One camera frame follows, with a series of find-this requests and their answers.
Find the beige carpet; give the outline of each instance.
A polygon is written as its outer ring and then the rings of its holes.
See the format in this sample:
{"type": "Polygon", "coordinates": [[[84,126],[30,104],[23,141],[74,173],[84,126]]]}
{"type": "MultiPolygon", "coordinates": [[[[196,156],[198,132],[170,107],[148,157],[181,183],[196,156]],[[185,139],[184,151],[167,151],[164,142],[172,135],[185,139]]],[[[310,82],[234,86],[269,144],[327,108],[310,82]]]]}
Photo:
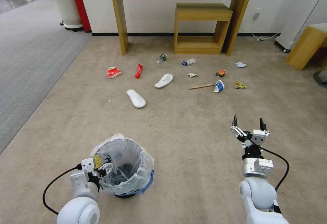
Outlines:
{"type": "MultiPolygon", "coordinates": [[[[245,130],[263,117],[271,130],[264,146],[287,158],[291,170],[278,191],[290,223],[324,223],[327,219],[327,92],[303,72],[284,62],[272,41],[239,37],[232,56],[174,55],[172,38],[130,38],[121,56],[117,37],[94,37],[0,156],[0,223],[55,223],[42,205],[42,192],[57,175],[74,167],[103,140],[123,133],[155,158],[155,175],[144,195],[118,199],[101,192],[102,224],[245,223],[238,193],[242,177],[240,142],[230,132],[234,114],[245,130]],[[157,65],[160,54],[167,61],[157,65]],[[181,62],[195,57],[192,66],[181,62]],[[234,63],[248,65],[237,69],[234,63]],[[144,66],[134,77],[137,64],[144,66]],[[106,77],[110,66],[123,74],[106,77]],[[225,89],[189,90],[215,82],[227,71],[225,89]],[[189,78],[188,73],[198,77],[189,78]],[[165,73],[174,80],[160,90],[165,73]],[[236,81],[248,86],[233,88],[236,81]],[[134,108],[127,89],[147,101],[134,108]]],[[[269,181],[276,185],[285,164],[274,156],[269,181]]],[[[59,211],[71,199],[69,175],[50,189],[47,201],[59,211]]]]}

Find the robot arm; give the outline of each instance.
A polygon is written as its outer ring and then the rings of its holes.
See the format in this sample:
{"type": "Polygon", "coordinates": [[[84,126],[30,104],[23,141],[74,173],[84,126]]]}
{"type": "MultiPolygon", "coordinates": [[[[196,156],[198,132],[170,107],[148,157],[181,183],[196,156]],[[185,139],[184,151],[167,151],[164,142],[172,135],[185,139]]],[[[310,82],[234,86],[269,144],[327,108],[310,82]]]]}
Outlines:
{"type": "Polygon", "coordinates": [[[74,190],[73,199],[61,209],[57,224],[98,224],[100,210],[98,208],[99,179],[112,170],[107,162],[101,167],[95,156],[81,162],[81,170],[71,174],[70,180],[74,190]]]}
{"type": "Polygon", "coordinates": [[[242,142],[245,151],[242,156],[245,179],[240,183],[239,191],[247,213],[247,224],[289,224],[279,209],[276,190],[265,180],[274,168],[271,160],[261,156],[260,146],[270,135],[265,123],[260,119],[260,130],[242,131],[237,126],[235,115],[231,132],[242,142]]]}

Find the red trash bin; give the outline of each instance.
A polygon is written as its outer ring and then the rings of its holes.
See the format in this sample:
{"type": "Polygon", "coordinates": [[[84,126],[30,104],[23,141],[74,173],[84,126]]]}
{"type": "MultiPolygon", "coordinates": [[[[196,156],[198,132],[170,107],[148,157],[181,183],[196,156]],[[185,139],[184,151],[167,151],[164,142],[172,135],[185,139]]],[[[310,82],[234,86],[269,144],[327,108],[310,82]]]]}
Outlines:
{"type": "Polygon", "coordinates": [[[83,0],[75,0],[75,3],[79,12],[79,16],[81,18],[81,22],[84,27],[84,32],[91,32],[91,26],[90,26],[88,15],[85,10],[83,0]]]}

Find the potted plant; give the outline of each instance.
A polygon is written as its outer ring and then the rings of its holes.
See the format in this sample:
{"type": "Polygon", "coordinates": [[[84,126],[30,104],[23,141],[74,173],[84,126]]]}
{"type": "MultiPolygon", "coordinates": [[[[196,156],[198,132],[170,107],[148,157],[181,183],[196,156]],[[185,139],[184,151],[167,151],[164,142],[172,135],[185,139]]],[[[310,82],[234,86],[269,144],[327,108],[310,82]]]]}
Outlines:
{"type": "Polygon", "coordinates": [[[83,27],[75,0],[53,0],[56,4],[61,19],[66,29],[77,29],[83,27]]]}

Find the trash can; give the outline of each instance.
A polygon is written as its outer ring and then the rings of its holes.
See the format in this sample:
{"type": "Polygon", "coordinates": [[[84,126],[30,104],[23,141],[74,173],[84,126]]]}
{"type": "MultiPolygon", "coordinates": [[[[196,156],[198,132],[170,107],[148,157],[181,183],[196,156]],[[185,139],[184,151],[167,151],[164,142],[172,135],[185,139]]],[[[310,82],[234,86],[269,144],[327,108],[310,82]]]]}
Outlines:
{"type": "Polygon", "coordinates": [[[101,156],[102,165],[110,163],[110,172],[99,184],[120,198],[143,194],[152,184],[154,159],[132,139],[117,134],[93,149],[90,156],[101,156]]]}
{"type": "Polygon", "coordinates": [[[88,15],[87,15],[86,10],[85,10],[83,0],[75,0],[75,3],[76,3],[76,6],[77,6],[79,17],[81,18],[81,22],[82,22],[83,27],[84,27],[84,32],[91,32],[92,30],[91,30],[88,15]]]}

